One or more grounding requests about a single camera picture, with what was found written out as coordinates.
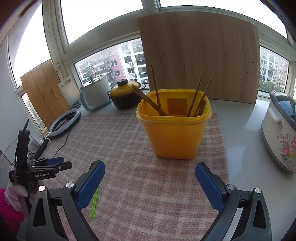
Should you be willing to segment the pink sleeve left forearm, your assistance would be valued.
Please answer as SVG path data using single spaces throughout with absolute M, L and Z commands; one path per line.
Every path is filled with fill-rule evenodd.
M 7 225 L 8 230 L 11 231 L 12 235 L 15 237 L 20 228 L 20 224 L 24 221 L 24 216 L 21 211 L 15 211 L 6 201 L 4 192 L 5 189 L 1 189 L 1 217 Z

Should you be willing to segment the left hand with glove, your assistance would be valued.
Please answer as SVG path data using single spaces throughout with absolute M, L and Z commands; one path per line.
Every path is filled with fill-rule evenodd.
M 19 196 L 29 197 L 29 203 L 33 204 L 39 187 L 44 185 L 43 181 L 41 180 L 34 182 L 34 184 L 35 184 L 35 187 L 28 193 L 27 189 L 24 186 L 18 183 L 11 183 L 11 182 L 8 183 L 7 189 L 4 191 L 4 197 L 6 202 L 10 204 L 10 206 L 13 208 L 14 211 L 16 212 L 22 211 L 21 203 L 19 201 Z

